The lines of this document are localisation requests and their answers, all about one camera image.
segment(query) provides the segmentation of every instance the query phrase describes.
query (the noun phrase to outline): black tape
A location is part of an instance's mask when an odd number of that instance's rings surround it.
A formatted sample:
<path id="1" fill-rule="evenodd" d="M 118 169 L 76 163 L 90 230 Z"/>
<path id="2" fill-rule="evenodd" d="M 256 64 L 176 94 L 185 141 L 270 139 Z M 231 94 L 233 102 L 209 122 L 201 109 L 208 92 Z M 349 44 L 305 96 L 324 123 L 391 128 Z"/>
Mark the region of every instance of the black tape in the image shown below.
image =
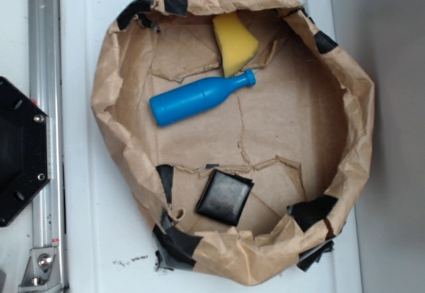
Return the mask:
<path id="1" fill-rule="evenodd" d="M 188 235 L 177 230 L 168 216 L 163 217 L 162 226 L 165 234 L 157 225 L 153 229 L 158 250 L 163 258 L 161 267 L 192 270 L 196 264 L 192 256 L 202 237 Z"/>
<path id="2" fill-rule="evenodd" d="M 205 169 L 212 169 L 219 166 L 220 165 L 218 163 L 209 163 L 208 165 L 205 166 Z"/>
<path id="3" fill-rule="evenodd" d="M 324 220 L 333 206 L 338 202 L 337 198 L 322 195 L 311 202 L 300 202 L 288 207 L 288 212 L 297 221 L 297 224 L 306 232 L 315 223 Z"/>
<path id="4" fill-rule="evenodd" d="M 132 1 L 117 17 L 118 27 L 122 31 L 126 29 L 133 19 L 134 15 L 139 12 L 150 12 L 153 0 L 134 0 Z"/>
<path id="5" fill-rule="evenodd" d="M 162 186 L 164 188 L 165 197 L 167 198 L 167 203 L 173 202 L 173 176 L 174 176 L 174 167 L 172 165 L 158 165 L 157 171 L 159 177 L 161 178 Z"/>
<path id="6" fill-rule="evenodd" d="M 304 272 L 307 272 L 311 265 L 314 262 L 319 262 L 321 255 L 326 252 L 333 251 L 333 241 L 327 240 L 324 243 L 315 246 L 311 250 L 305 251 L 299 255 L 299 262 L 297 263 L 297 267 Z"/>
<path id="7" fill-rule="evenodd" d="M 165 11 L 170 14 L 186 16 L 187 0 L 164 0 Z"/>
<path id="8" fill-rule="evenodd" d="M 314 35 L 314 40 L 316 41 L 316 46 L 320 54 L 327 54 L 338 46 L 333 39 L 322 31 L 319 31 L 316 35 Z"/>

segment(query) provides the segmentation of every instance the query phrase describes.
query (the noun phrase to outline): crumpled brown paper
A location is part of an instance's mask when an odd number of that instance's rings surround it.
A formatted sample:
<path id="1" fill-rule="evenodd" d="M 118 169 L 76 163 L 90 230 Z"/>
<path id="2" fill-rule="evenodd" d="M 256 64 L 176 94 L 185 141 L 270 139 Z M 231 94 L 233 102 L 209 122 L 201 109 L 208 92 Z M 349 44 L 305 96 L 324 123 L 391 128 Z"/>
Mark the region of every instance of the crumpled brown paper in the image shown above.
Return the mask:
<path id="1" fill-rule="evenodd" d="M 187 0 L 187 16 L 154 0 L 124 30 L 110 26 L 100 54 L 92 109 L 106 145 L 152 226 L 164 211 L 174 226 L 202 237 L 194 270 L 259 284 L 299 260 L 299 253 L 338 235 L 369 176 L 374 85 L 340 47 L 321 54 L 319 29 L 297 0 Z M 248 67 L 257 84 L 214 110 L 157 127 L 149 99 L 206 76 L 222 76 L 211 19 L 238 11 L 260 41 Z M 195 213 L 211 170 L 253 179 L 239 225 Z M 155 169 L 173 165 L 168 204 Z M 303 232 L 288 205 L 326 194 L 338 201 L 326 221 Z"/>

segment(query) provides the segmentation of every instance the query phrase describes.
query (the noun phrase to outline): gray wall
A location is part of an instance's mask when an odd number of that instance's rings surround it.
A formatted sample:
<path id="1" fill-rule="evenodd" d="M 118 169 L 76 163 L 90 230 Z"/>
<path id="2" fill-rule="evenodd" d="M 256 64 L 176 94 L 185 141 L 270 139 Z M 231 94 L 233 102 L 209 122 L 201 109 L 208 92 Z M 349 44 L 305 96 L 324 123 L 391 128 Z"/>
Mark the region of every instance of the gray wall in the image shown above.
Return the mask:
<path id="1" fill-rule="evenodd" d="M 365 293 L 425 292 L 425 0 L 332 0 L 338 43 L 377 85 L 357 206 Z"/>

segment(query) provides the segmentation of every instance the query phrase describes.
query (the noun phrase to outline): sponge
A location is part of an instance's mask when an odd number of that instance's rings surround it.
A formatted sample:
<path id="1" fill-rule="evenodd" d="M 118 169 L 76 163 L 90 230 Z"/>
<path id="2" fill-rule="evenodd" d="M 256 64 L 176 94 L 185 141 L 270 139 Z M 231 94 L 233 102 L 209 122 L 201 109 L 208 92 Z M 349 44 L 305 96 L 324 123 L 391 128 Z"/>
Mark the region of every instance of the sponge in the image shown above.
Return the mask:
<path id="1" fill-rule="evenodd" d="M 236 12 L 217 15 L 212 23 L 223 60 L 224 77 L 236 74 L 258 52 L 258 41 Z"/>

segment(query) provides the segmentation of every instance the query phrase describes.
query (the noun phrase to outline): black square object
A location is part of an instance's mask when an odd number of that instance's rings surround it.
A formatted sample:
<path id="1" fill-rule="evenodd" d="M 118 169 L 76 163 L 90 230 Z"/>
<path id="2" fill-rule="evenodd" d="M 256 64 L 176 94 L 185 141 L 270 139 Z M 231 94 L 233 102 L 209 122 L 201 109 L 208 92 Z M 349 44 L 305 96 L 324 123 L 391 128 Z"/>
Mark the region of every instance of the black square object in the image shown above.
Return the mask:
<path id="1" fill-rule="evenodd" d="M 196 211 L 208 218 L 237 226 L 253 186 L 251 179 L 214 170 Z"/>

